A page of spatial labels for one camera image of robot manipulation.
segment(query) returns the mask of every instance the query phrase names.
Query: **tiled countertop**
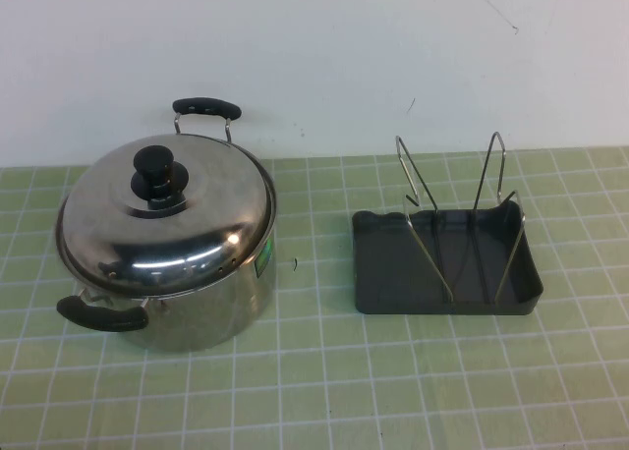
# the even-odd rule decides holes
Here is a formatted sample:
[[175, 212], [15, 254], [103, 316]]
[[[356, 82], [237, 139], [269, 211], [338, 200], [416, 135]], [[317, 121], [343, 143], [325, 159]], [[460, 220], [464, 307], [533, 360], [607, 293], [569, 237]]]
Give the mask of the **tiled countertop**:
[[[440, 207], [467, 207], [482, 156], [416, 161]], [[523, 197], [545, 286], [524, 317], [358, 314], [350, 215], [400, 210], [408, 188], [395, 157], [268, 161], [276, 298], [235, 340], [180, 356], [57, 314], [77, 285], [51, 226], [83, 169], [4, 169], [0, 446], [627, 449], [628, 157], [627, 147], [509, 155], [503, 191]]]

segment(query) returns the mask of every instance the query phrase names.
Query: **lid knob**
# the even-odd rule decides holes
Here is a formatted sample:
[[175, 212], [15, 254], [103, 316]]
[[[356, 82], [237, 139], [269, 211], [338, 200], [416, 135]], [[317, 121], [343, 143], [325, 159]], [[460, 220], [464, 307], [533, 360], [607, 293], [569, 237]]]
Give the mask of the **lid knob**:
[[164, 209], [183, 200], [188, 170], [175, 162], [173, 152], [163, 145], [149, 145], [134, 156], [137, 170], [131, 179], [136, 196], [148, 201], [149, 209]]

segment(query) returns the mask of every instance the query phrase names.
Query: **black handle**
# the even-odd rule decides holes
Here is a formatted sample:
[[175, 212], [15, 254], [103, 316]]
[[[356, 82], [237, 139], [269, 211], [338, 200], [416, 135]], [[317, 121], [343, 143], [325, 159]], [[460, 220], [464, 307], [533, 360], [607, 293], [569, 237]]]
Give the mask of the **black handle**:
[[214, 98], [184, 98], [173, 103], [176, 113], [185, 114], [206, 114], [209, 116], [220, 116], [224, 119], [236, 121], [243, 112], [238, 106], [222, 99]]
[[148, 326], [148, 314], [142, 306], [114, 310], [88, 306], [79, 296], [69, 296], [57, 303], [57, 312], [82, 327], [105, 332], [129, 332]]

